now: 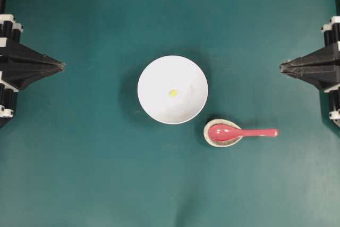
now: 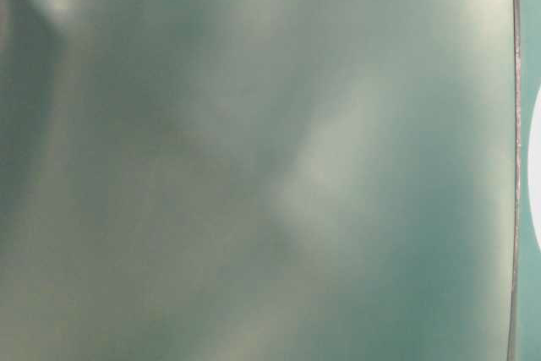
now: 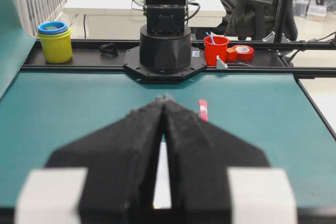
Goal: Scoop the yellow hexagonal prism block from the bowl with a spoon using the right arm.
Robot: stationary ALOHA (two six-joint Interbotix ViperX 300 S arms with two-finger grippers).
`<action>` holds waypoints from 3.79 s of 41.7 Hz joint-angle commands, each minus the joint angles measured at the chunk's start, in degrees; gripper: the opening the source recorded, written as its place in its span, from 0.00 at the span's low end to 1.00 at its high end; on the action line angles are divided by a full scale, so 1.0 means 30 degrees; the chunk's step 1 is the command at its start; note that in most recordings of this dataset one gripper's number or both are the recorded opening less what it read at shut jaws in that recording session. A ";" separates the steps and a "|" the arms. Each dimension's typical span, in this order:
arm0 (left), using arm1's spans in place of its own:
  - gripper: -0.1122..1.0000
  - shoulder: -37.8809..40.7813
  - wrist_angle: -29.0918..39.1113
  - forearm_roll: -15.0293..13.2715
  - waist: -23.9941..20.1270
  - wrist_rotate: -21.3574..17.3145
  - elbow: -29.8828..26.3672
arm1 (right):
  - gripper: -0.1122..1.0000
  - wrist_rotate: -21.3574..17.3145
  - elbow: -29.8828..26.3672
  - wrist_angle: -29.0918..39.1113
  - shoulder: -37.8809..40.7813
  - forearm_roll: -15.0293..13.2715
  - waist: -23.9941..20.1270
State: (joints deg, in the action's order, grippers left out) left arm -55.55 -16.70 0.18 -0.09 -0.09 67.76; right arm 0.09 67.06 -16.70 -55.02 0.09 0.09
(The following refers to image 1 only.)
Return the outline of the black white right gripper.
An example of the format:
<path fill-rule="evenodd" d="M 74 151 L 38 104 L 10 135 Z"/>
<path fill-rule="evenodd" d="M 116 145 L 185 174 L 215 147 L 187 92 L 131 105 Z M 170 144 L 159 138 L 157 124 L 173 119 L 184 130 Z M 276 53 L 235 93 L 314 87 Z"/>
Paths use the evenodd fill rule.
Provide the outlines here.
<path fill-rule="evenodd" d="M 324 89 L 329 99 L 329 119 L 339 127 L 339 16 L 324 24 L 321 32 L 324 48 L 282 63 L 280 72 Z"/>

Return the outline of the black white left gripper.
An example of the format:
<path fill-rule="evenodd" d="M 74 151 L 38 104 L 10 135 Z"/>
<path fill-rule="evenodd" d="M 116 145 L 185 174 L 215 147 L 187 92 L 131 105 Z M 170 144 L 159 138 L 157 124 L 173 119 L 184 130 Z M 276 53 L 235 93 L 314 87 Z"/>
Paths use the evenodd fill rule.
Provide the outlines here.
<path fill-rule="evenodd" d="M 1 14 L 1 118 L 14 116 L 20 90 L 64 70 L 63 62 L 20 44 L 22 32 L 22 24 L 13 15 Z M 9 64 L 9 57 L 39 64 Z"/>

